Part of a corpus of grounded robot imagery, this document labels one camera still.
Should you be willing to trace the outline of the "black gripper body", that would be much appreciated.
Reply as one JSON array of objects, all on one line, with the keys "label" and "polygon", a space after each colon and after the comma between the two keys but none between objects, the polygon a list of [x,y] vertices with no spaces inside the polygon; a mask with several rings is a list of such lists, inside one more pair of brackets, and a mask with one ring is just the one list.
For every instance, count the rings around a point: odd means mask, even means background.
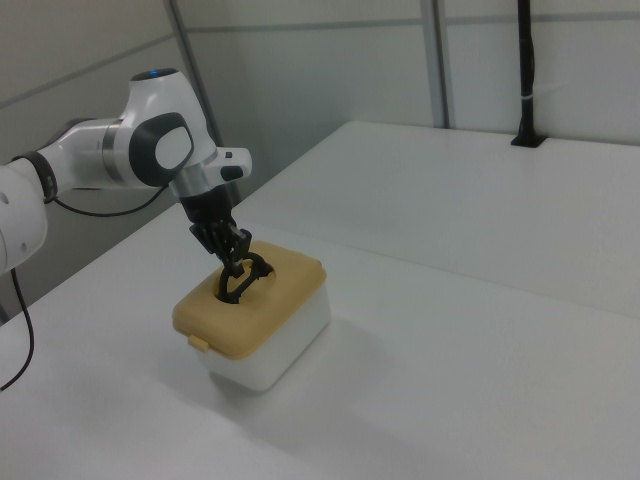
[{"label": "black gripper body", "polygon": [[223,224],[236,225],[232,216],[232,201],[227,187],[220,185],[199,195],[180,197],[179,201],[194,224]]}]

